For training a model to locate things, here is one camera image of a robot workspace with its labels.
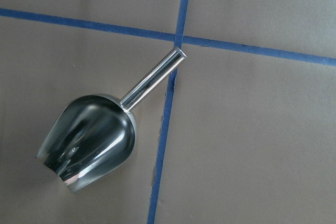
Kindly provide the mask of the steel ice scoop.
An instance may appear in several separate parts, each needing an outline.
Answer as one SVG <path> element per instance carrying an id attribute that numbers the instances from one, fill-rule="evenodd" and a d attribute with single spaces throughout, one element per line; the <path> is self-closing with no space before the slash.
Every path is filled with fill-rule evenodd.
<path id="1" fill-rule="evenodd" d="M 84 95 L 55 121 L 36 159 L 75 193 L 121 166 L 137 139 L 132 110 L 187 58 L 174 47 L 123 98 Z"/>

